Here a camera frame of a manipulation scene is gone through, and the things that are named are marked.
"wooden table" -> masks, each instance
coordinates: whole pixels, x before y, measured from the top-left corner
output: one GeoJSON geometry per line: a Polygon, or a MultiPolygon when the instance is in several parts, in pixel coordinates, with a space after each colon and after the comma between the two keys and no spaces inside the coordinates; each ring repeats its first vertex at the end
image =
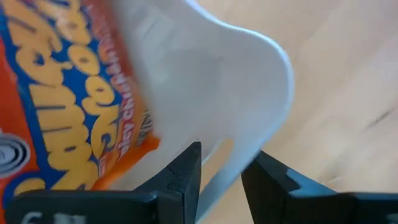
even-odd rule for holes
{"type": "MultiPolygon", "coordinates": [[[[398,1],[198,2],[290,55],[295,101],[267,153],[337,191],[398,192],[398,1]]],[[[252,223],[240,180],[206,222],[252,223]]]]}

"wooden surface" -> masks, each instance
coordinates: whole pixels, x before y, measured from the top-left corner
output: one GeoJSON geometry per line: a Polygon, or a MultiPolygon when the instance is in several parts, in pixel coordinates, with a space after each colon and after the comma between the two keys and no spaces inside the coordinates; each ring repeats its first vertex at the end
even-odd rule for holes
{"type": "MultiPolygon", "coordinates": [[[[338,191],[398,192],[397,0],[198,2],[290,55],[295,101],[267,153],[338,191]]],[[[205,223],[252,223],[239,181],[205,223]]]]}

